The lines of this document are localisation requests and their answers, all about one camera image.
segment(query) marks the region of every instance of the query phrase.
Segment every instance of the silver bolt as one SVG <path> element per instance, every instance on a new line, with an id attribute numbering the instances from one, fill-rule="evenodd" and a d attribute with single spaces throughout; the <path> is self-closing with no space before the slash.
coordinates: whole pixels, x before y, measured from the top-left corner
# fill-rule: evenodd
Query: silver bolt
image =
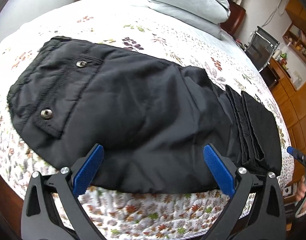
<path id="1" fill-rule="evenodd" d="M 68 167 L 63 167 L 62 169 L 61 169 L 61 173 L 62 174 L 67 174 L 68 172 L 69 172 L 69 168 Z"/>
<path id="2" fill-rule="evenodd" d="M 244 167 L 240 167 L 240 168 L 238 168 L 238 172 L 240 174 L 245 174 L 247 172 L 247 170 Z"/>
<path id="3" fill-rule="evenodd" d="M 33 178 L 36 178 L 38 175 L 39 175 L 39 172 L 38 172 L 38 171 L 35 171 L 35 172 L 32 173 L 32 177 L 33 177 Z"/>
<path id="4" fill-rule="evenodd" d="M 49 120 L 53 117 L 53 112 L 50 109 L 44 109 L 41 111 L 41 116 L 45 119 L 45 120 Z"/>
<path id="5" fill-rule="evenodd" d="M 275 173 L 270 171 L 270 172 L 268 173 L 268 176 L 269 176 L 271 179 L 274 179 L 274 178 L 275 178 Z"/>
<path id="6" fill-rule="evenodd" d="M 87 65 L 86 61 L 80 60 L 76 63 L 77 67 L 84 68 Z"/>

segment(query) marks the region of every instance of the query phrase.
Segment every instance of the metal snap button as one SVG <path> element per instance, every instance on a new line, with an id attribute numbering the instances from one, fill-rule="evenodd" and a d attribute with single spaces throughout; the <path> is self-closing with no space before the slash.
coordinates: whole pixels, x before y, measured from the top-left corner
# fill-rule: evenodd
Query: metal snap button
<path id="1" fill-rule="evenodd" d="M 86 67 L 87 65 L 87 62 L 86 61 L 83 61 L 83 60 L 80 60 L 76 63 L 77 67 L 79 68 L 83 68 L 83 67 Z"/>
<path id="2" fill-rule="evenodd" d="M 50 109 L 44 109 L 41 111 L 41 116 L 45 119 L 45 120 L 49 120 L 53 117 L 53 112 Z"/>

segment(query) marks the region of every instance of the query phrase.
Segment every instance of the quilted bedspread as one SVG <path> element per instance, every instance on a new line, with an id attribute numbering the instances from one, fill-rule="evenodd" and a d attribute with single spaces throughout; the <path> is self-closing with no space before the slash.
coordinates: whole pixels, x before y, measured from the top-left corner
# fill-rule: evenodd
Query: quilted bedspread
<path id="1" fill-rule="evenodd" d="M 56 169 L 42 160 L 19 137 L 10 122 L 6 95 L 10 86 L 38 54 L 44 42 L 67 36 L 145 53 L 182 66 L 205 69 L 224 89 L 248 92 L 272 111 L 280 132 L 283 188 L 292 179 L 294 162 L 286 148 L 288 132 L 280 110 L 263 79 L 225 32 L 222 40 L 170 16 L 153 11 L 141 0 L 82 0 L 24 24 L 0 44 L 0 175 L 24 198 L 33 171 L 43 175 Z M 64 224 L 70 227 L 54 195 Z M 250 195 L 242 216 L 250 211 Z M 187 239 L 204 234 L 229 201 L 219 190 L 195 194 L 137 195 L 90 187 L 79 198 L 97 228 L 108 238 Z"/>

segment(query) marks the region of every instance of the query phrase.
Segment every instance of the person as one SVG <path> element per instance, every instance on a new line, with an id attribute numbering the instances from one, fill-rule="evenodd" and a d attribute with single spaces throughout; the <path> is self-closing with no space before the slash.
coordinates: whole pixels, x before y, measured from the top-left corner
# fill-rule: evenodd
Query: person
<path id="1" fill-rule="evenodd" d="M 300 201 L 305 196 L 306 185 L 304 184 L 304 181 L 305 177 L 302 176 L 296 191 L 296 201 Z M 304 203 L 300 213 L 295 217 L 295 220 L 292 223 L 290 235 L 286 240 L 306 240 L 306 202 Z"/>

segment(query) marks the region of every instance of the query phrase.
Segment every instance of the bookshelf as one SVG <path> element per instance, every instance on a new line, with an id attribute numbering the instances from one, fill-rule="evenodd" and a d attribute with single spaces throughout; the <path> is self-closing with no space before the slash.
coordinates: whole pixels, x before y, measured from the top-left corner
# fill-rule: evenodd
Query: bookshelf
<path id="1" fill-rule="evenodd" d="M 292 23 L 283 35 L 283 39 L 286 44 L 291 41 L 289 47 L 293 49 L 306 64 L 306 33 Z"/>

